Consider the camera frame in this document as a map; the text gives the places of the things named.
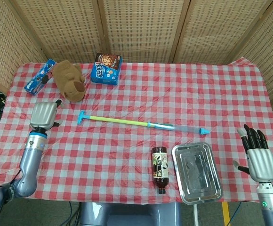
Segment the bottle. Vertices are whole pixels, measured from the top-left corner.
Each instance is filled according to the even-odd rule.
[[[159,187],[159,194],[165,194],[165,186],[169,182],[167,149],[165,147],[154,147],[152,149],[153,181]]]

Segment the biscuit box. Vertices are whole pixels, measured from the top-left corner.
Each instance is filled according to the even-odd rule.
[[[56,62],[54,60],[49,59],[44,66],[36,73],[36,75],[32,78],[31,81],[26,84],[24,89],[31,93],[32,95],[36,95],[42,87],[52,78],[52,73],[48,73],[50,69],[55,65]]]
[[[122,57],[97,53],[90,79],[92,82],[117,85]]]

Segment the bottle label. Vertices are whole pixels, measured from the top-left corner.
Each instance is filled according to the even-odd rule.
[[[168,178],[167,153],[153,153],[153,178]]]

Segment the stuffed toy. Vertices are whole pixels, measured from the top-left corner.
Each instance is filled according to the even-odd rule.
[[[78,102],[84,98],[85,79],[79,64],[64,60],[52,68],[52,75],[60,93],[69,101]]]

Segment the robotic arm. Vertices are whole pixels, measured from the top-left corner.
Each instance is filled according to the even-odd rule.
[[[268,149],[264,134],[244,125],[247,132],[237,129],[245,149],[249,167],[240,166],[233,161],[234,166],[251,176],[259,183],[257,193],[261,204],[262,215],[267,226],[273,226],[273,154]]]
[[[56,102],[35,104],[30,120],[32,131],[29,134],[19,165],[22,177],[0,186],[0,206],[10,202],[15,197],[28,197],[35,192],[37,187],[36,175],[48,137],[46,131],[59,126],[59,123],[54,121],[57,108],[61,102],[61,100],[57,100]]]

